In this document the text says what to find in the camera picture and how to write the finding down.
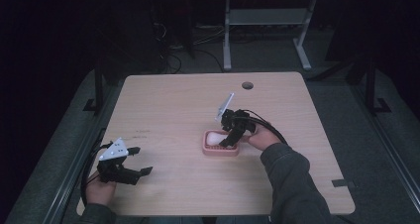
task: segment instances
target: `person's right hand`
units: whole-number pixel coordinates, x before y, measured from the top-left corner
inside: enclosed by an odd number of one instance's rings
[[[244,136],[242,141],[261,151],[274,143],[280,143],[280,139],[261,124],[256,124],[256,131],[250,136]]]

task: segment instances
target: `pink box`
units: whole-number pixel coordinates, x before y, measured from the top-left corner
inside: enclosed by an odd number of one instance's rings
[[[207,135],[211,132],[228,135],[228,132],[225,132],[223,130],[209,130],[204,133],[203,137],[203,153],[206,156],[212,156],[212,157],[235,157],[239,153],[239,146],[238,143],[235,144],[232,148],[224,148],[222,146],[216,145],[216,146],[209,146],[207,145]]]

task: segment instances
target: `soap dish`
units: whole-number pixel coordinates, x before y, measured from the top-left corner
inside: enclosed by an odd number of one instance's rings
[[[206,131],[203,136],[203,145],[202,145],[204,155],[212,156],[212,157],[235,157],[238,155],[239,153],[238,143],[236,143],[232,148],[224,148],[219,145],[215,145],[215,146],[207,145],[207,135],[211,132],[219,133],[223,135],[229,134],[223,130]]]

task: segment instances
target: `dark jacket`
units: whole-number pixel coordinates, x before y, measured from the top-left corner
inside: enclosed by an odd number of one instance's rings
[[[272,224],[331,223],[324,197],[309,174],[308,160],[285,144],[273,144],[262,152],[272,186]],[[77,224],[109,224],[115,213],[99,204],[87,204]]]

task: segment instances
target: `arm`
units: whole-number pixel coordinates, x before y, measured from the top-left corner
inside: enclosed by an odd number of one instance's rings
[[[108,205],[114,197],[116,182],[101,182],[98,171],[89,178],[86,187],[87,205],[76,224],[111,224],[116,215]]]
[[[273,224],[331,223],[327,203],[309,174],[305,157],[261,125],[248,142],[262,150],[261,160],[272,186]]]

